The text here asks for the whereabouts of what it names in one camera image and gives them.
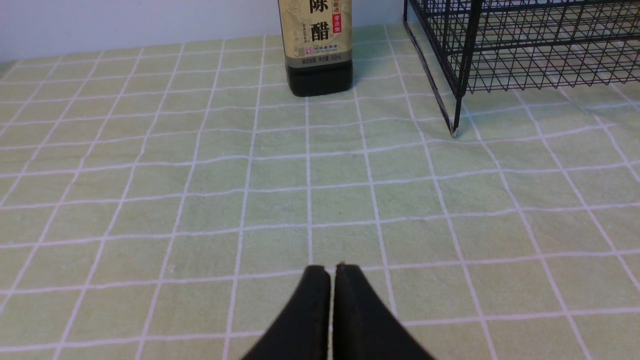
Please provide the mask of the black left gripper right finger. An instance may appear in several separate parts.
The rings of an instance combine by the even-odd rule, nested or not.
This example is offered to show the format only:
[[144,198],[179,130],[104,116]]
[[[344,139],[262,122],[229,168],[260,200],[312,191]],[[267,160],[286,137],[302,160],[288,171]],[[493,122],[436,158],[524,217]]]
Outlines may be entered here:
[[336,267],[334,360],[432,360],[400,324],[356,264]]

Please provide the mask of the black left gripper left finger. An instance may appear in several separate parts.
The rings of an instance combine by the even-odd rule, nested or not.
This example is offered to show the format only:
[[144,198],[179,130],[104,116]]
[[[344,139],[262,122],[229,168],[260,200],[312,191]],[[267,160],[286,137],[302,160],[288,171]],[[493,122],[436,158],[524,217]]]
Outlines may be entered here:
[[331,279],[324,266],[309,265],[270,327],[244,360],[326,360],[329,353]]

